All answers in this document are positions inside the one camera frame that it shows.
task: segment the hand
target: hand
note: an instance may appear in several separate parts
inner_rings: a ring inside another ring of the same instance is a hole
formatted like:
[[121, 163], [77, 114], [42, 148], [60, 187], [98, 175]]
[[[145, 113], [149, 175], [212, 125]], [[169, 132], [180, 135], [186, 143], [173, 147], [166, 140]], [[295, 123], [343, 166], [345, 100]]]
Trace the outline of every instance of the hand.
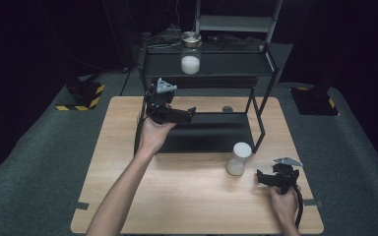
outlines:
[[273, 186], [268, 186], [272, 200], [272, 209], [280, 224], [294, 224], [296, 211], [299, 208], [297, 195], [292, 187], [287, 193], [280, 195]]
[[168, 132], [175, 125], [174, 123], [159, 125], [152, 118], [147, 117], [141, 132], [139, 151], [143, 150], [148, 151], [152, 155], [156, 154], [164, 144]]

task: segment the wooden table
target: wooden table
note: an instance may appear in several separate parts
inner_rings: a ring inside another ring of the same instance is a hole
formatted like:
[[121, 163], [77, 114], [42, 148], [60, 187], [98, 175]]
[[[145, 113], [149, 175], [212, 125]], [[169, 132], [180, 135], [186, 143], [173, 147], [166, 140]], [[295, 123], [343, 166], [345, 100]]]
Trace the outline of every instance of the wooden table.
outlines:
[[[141, 97], [113, 97], [95, 147], [71, 229], [84, 233], [107, 191], [133, 157]], [[197, 106], [197, 111], [221, 111], [229, 105], [243, 111], [247, 97], [179, 97], [176, 109]], [[260, 130], [250, 108], [253, 137]], [[267, 188], [258, 184], [256, 170], [272, 173], [273, 159], [299, 160], [279, 102], [269, 98], [263, 112], [266, 137], [246, 163], [241, 176], [225, 165], [230, 153], [162, 153], [151, 162], [137, 191], [122, 233], [126, 234], [274, 234], [279, 226], [270, 207]], [[313, 199], [301, 167], [298, 184], [304, 200]], [[324, 230], [318, 208], [305, 206], [299, 230], [318, 234]]]

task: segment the gray floor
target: gray floor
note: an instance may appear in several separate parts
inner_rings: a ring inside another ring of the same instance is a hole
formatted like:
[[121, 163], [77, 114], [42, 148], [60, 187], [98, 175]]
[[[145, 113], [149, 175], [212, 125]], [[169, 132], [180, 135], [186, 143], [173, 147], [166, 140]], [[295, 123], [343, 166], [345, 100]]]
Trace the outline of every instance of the gray floor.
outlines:
[[[276, 45], [281, 64], [286, 54], [288, 47]], [[126, 79], [126, 74], [103, 73], [97, 80], [105, 90], [95, 110], [63, 112], [50, 104], [19, 140], [0, 166], [0, 235], [73, 235], [75, 203], [109, 100], [124, 85], [122, 95], [143, 95], [136, 70]], [[281, 103], [314, 197], [322, 203], [322, 235], [378, 235], [377, 152], [340, 92], [329, 91], [340, 116], [301, 116], [288, 90], [296, 86], [303, 85], [280, 84], [271, 96]], [[244, 95], [227, 89], [179, 94]]]

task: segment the white cup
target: white cup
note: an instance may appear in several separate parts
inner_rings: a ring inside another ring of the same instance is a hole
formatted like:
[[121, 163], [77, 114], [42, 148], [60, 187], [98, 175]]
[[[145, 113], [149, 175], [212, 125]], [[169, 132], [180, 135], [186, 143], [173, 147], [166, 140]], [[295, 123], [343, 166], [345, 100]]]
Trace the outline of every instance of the white cup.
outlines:
[[237, 143], [232, 149], [231, 159], [226, 163], [226, 170], [231, 175], [242, 175], [245, 162], [251, 155], [251, 147], [246, 143]]

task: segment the glass jar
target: glass jar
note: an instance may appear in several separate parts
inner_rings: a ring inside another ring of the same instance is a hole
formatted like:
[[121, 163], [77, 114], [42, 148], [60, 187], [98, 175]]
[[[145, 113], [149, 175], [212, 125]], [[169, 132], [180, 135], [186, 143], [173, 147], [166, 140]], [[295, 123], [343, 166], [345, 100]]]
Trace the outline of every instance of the glass jar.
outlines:
[[180, 65], [185, 74], [193, 75], [201, 66], [202, 40], [201, 35], [193, 31], [185, 31], [181, 36]]

